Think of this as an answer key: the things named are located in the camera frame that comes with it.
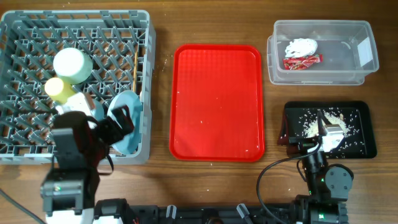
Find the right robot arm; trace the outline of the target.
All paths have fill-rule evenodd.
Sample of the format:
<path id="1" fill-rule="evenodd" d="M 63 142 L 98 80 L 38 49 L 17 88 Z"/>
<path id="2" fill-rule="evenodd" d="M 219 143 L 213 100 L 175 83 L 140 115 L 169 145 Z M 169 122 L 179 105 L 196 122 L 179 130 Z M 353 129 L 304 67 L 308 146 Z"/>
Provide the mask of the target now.
<path id="1" fill-rule="evenodd" d="M 342 128 L 331 124 L 321 112 L 315 119 L 314 137 L 294 137 L 295 121 L 284 111 L 278 143 L 287 146 L 287 156 L 302 163 L 301 176 L 308 195 L 297 195 L 289 206 L 288 223 L 347 223 L 345 202 L 353 185 L 353 172 L 342 164 L 330 165 L 326 153 L 344 138 Z"/>

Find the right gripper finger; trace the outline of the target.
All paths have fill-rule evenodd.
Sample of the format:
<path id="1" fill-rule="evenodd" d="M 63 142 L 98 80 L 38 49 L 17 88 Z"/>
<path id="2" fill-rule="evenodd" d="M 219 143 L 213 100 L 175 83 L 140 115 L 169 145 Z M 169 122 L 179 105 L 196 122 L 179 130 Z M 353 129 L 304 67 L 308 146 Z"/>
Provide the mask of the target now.
<path id="1" fill-rule="evenodd" d="M 324 125 L 328 124 L 328 121 L 326 120 L 324 114 L 318 110 L 317 111 L 317 127 L 318 127 L 318 135 L 319 136 L 325 136 L 325 130 L 324 130 Z"/>
<path id="2" fill-rule="evenodd" d="M 288 129 L 288 121 L 287 116 L 284 113 L 282 116 L 282 124 L 279 133 L 279 138 L 277 140 L 277 144 L 280 146 L 285 146 L 289 144 L 289 129 Z"/>

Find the large light blue plate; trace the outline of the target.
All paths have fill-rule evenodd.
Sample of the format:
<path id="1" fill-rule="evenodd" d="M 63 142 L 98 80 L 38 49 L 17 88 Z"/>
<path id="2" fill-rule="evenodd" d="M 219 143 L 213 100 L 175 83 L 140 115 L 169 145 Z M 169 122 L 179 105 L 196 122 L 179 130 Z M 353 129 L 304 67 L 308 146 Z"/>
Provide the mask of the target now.
<path id="1" fill-rule="evenodd" d="M 122 93 L 119 93 L 112 99 L 108 108 L 107 116 L 110 116 L 112 119 L 115 119 L 115 116 L 113 115 L 111 110 L 119 108 L 124 105 L 126 105 L 129 108 L 129 116 L 132 119 L 134 130 L 131 134 L 124 136 L 124 138 L 121 141 L 113 144 L 112 147 L 121 154 L 133 154 L 137 149 L 141 140 L 139 126 L 140 126 L 140 117 L 141 117 L 141 112 L 143 110 L 143 106 L 139 99 L 139 96 L 135 92 L 130 90 L 126 90 L 123 91 Z"/>

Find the white napkin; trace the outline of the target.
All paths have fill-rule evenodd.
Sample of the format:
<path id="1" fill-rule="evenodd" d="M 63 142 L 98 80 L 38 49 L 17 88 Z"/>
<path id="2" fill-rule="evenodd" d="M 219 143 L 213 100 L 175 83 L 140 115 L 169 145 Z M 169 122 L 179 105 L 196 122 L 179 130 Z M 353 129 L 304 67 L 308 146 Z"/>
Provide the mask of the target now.
<path id="1" fill-rule="evenodd" d="M 294 39 L 285 48 L 286 58 L 299 58 L 313 55 L 318 48 L 318 43 L 313 39 Z"/>

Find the red snack wrapper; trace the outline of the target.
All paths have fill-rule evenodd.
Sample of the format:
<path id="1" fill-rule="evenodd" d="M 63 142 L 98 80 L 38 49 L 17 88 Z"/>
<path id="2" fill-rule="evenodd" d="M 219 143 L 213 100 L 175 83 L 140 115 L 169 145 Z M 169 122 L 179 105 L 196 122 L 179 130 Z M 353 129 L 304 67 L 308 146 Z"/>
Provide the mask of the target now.
<path id="1" fill-rule="evenodd" d="M 322 54 L 309 55 L 298 58 L 290 57 L 283 59 L 284 68 L 286 70 L 305 70 L 308 67 L 311 67 L 314 63 L 321 62 L 323 62 Z"/>

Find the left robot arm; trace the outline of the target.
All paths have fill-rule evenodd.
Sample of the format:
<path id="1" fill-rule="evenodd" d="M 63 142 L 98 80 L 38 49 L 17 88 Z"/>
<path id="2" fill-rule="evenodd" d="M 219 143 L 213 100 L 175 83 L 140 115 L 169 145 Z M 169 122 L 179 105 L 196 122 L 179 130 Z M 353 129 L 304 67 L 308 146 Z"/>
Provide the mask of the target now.
<path id="1" fill-rule="evenodd" d="M 47 223 L 135 223 L 125 199 L 96 202 L 102 173 L 98 165 L 110 159 L 109 149 L 134 130 L 129 108 L 95 120 L 81 111 L 70 111 L 54 121 L 57 147 L 52 166 L 40 186 Z"/>

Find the wooden chopstick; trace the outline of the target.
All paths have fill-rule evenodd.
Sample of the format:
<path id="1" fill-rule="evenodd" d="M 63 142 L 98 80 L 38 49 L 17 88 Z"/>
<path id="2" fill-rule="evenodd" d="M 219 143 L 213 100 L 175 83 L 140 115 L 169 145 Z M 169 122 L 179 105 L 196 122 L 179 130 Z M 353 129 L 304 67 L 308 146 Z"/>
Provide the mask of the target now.
<path id="1" fill-rule="evenodd" d="M 132 82 L 133 92 L 136 92 L 136 85 L 137 85 L 137 58 L 138 58 L 138 51 L 136 50 L 134 54 L 134 70 L 133 70 L 133 82 Z"/>

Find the small blue bowl with crumbs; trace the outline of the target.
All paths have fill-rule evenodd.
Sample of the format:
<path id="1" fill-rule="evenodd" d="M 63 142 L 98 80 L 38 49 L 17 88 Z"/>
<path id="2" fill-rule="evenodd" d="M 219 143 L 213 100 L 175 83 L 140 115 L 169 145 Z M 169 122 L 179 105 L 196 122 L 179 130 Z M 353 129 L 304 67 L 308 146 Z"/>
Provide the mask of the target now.
<path id="1" fill-rule="evenodd" d="M 90 110 L 92 117 L 94 117 L 94 119 L 97 121 L 104 119 L 103 105 L 97 100 L 93 100 L 93 104 L 94 104 L 94 108 L 92 110 Z"/>

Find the yellow plastic cup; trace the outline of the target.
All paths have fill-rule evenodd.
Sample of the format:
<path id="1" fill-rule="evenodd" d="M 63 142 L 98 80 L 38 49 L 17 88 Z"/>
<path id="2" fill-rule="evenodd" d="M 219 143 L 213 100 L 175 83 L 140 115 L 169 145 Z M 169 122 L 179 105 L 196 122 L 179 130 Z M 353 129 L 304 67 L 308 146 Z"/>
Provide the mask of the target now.
<path id="1" fill-rule="evenodd" d="M 53 101 L 57 101 L 61 104 L 65 104 L 69 97 L 76 94 L 71 84 L 57 77 L 47 80 L 44 85 L 44 90 Z"/>

